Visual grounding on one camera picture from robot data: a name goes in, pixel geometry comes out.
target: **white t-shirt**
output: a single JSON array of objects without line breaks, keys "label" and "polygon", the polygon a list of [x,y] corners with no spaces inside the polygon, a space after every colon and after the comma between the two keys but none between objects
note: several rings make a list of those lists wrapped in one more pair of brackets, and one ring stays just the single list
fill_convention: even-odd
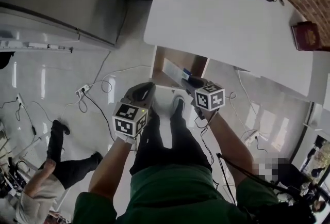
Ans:
[{"label": "white t-shirt", "polygon": [[43,224],[54,199],[62,196],[65,189],[61,182],[51,174],[43,181],[40,191],[34,198],[24,192],[16,207],[16,219],[21,224]]}]

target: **open drawer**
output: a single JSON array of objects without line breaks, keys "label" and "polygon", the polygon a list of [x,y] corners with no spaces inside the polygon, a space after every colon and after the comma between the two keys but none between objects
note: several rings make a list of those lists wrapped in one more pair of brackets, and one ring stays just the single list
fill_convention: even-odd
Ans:
[{"label": "open drawer", "polygon": [[171,89],[182,89],[182,86],[163,72],[166,59],[181,70],[187,69],[192,75],[198,77],[204,76],[209,62],[209,59],[203,56],[155,46],[150,79],[158,86]]}]

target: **black bag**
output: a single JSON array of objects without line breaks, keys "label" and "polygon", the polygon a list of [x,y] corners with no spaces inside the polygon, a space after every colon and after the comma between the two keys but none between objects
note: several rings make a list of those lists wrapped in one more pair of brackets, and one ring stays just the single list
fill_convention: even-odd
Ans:
[{"label": "black bag", "polygon": [[14,56],[15,52],[4,52],[0,53],[0,69],[3,69],[9,63],[9,60]]}]

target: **black trousers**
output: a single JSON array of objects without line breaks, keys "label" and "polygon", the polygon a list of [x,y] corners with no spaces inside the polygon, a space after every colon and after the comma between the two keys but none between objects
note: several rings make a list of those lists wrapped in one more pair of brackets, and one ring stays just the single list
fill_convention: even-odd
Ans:
[{"label": "black trousers", "polygon": [[186,121],[177,111],[170,119],[172,133],[172,148],[163,146],[159,125],[160,120],[156,112],[151,110],[151,119],[141,136],[137,155],[130,174],[155,165],[201,165],[212,172],[210,163],[207,160],[201,146],[187,129]]},{"label": "black trousers", "polygon": [[49,139],[47,158],[56,162],[53,175],[61,182],[65,189],[78,183],[98,166],[96,157],[92,156],[79,161],[61,162],[61,151],[63,145],[63,128],[59,121],[54,120],[51,138]]}]

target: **green sleeve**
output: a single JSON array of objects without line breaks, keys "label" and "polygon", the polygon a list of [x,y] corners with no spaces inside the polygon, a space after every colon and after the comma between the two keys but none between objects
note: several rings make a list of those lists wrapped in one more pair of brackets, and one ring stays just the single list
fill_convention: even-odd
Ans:
[{"label": "green sleeve", "polygon": [[93,193],[81,193],[76,201],[72,224],[114,223],[117,213],[113,203]]},{"label": "green sleeve", "polygon": [[246,208],[250,213],[255,213],[263,205],[278,204],[277,196],[274,191],[256,181],[246,178],[236,190],[238,207]]}]

